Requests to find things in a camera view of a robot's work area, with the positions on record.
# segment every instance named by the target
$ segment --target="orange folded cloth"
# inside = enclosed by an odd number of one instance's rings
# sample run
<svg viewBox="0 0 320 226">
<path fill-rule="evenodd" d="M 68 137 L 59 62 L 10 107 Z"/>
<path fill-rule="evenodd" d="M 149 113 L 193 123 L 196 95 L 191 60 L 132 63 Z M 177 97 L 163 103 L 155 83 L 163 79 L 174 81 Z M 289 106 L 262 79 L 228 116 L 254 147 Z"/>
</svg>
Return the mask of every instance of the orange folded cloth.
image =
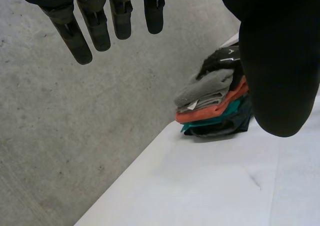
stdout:
<svg viewBox="0 0 320 226">
<path fill-rule="evenodd" d="M 178 123 L 182 124 L 182 123 L 188 123 L 188 122 L 193 122 L 198 120 L 207 120 L 214 117 L 219 117 L 226 110 L 230 102 L 237 100 L 246 92 L 248 92 L 248 90 L 249 88 L 248 88 L 246 77 L 243 76 L 243 78 L 241 79 L 236 89 L 233 91 L 229 91 L 226 94 L 224 100 L 220 104 L 212 105 L 212 106 L 191 111 L 191 112 L 177 112 L 175 115 L 175 120 Z"/>
</svg>

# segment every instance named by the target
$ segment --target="white table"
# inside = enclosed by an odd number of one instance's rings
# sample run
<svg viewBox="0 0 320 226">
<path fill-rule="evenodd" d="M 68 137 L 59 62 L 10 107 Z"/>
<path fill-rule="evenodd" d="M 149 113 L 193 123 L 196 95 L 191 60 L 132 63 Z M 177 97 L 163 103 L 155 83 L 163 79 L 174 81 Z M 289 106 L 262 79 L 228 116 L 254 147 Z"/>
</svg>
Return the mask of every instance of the white table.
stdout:
<svg viewBox="0 0 320 226">
<path fill-rule="evenodd" d="M 320 96 L 290 138 L 254 119 L 214 141 L 180 129 L 170 123 L 75 226 L 320 225 Z"/>
</svg>

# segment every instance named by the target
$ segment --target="teal folded cloth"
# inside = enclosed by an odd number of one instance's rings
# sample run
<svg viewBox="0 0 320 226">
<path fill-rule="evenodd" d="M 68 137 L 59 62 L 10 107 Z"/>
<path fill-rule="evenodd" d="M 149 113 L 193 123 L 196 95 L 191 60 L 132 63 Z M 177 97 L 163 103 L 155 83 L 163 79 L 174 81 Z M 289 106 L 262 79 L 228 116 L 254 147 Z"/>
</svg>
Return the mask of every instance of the teal folded cloth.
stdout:
<svg viewBox="0 0 320 226">
<path fill-rule="evenodd" d="M 228 107 L 226 107 L 225 111 L 223 112 L 223 114 L 221 114 L 219 117 L 213 117 L 213 118 L 208 118 L 208 119 L 199 120 L 199 121 L 182 123 L 183 127 L 181 129 L 181 132 L 186 131 L 192 127 L 216 125 L 216 124 L 222 123 L 222 121 L 225 119 L 226 116 L 236 113 L 238 111 L 241 100 L 242 100 L 242 97 L 238 98 L 235 101 L 230 102 Z"/>
</svg>

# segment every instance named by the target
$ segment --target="folded clothing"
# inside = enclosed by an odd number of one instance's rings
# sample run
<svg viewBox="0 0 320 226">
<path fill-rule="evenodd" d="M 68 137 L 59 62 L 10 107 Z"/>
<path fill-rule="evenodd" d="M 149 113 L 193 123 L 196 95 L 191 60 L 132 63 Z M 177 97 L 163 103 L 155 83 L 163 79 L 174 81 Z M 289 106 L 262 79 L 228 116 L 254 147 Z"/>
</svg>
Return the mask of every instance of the folded clothing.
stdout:
<svg viewBox="0 0 320 226">
<path fill-rule="evenodd" d="M 181 129 L 181 132 L 188 130 L 189 128 L 194 127 L 200 127 L 200 126 L 207 126 L 207 125 L 215 125 L 222 123 L 222 121 L 227 117 L 228 115 L 231 115 L 233 113 L 236 113 L 238 111 L 238 107 L 241 103 L 241 98 L 230 102 L 228 107 L 226 107 L 223 114 L 221 114 L 218 117 L 213 117 L 209 119 L 199 120 L 199 121 L 193 121 L 193 122 L 185 122 L 183 123 L 183 128 Z"/>
<path fill-rule="evenodd" d="M 224 136 L 248 131 L 250 119 L 253 115 L 252 104 L 248 95 L 241 99 L 237 112 L 224 117 L 222 122 L 189 127 L 184 134 L 200 138 Z"/>
<path fill-rule="evenodd" d="M 175 115 L 175 120 L 178 123 L 188 123 L 219 117 L 226 110 L 230 102 L 240 98 L 242 95 L 248 92 L 248 90 L 249 88 L 246 77 L 243 76 L 236 89 L 233 91 L 229 91 L 222 103 L 218 105 L 208 106 L 206 108 L 202 108 L 196 111 L 177 112 Z"/>
<path fill-rule="evenodd" d="M 178 107 L 177 111 L 180 113 L 185 113 L 185 112 L 191 112 L 194 110 L 201 110 L 212 105 L 219 105 L 225 99 L 228 91 L 229 91 L 229 88 L 226 87 L 220 91 L 205 95 L 199 98 L 198 100 L 196 100 L 196 102 L 192 102 L 183 107 Z"/>
<path fill-rule="evenodd" d="M 229 90 L 235 90 L 241 78 L 244 76 L 240 62 L 240 50 L 238 45 L 217 49 L 206 60 L 204 60 L 196 79 L 199 80 L 204 75 L 221 69 L 234 69 L 232 83 Z"/>
<path fill-rule="evenodd" d="M 227 92 L 233 80 L 233 73 L 234 69 L 219 69 L 209 72 L 200 80 L 196 79 L 197 74 L 195 74 L 188 85 L 176 95 L 174 99 L 175 105 L 180 108 L 199 100 L 201 97 L 221 92 L 224 89 Z M 224 96 L 226 95 L 219 93 L 216 95 L 216 99 L 222 99 Z"/>
</svg>

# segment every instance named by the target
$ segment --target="concrete floor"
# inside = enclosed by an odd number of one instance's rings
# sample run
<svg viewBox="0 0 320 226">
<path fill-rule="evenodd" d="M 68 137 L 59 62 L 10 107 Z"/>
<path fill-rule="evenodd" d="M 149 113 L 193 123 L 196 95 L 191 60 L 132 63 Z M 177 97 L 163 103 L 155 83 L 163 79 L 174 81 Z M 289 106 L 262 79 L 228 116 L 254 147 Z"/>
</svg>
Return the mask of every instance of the concrete floor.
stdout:
<svg viewBox="0 0 320 226">
<path fill-rule="evenodd" d="M 0 225 L 72 226 L 174 120 L 175 92 L 239 22 L 221 0 L 166 0 L 147 32 L 133 0 L 132 36 L 75 62 L 49 18 L 0 0 Z"/>
</svg>

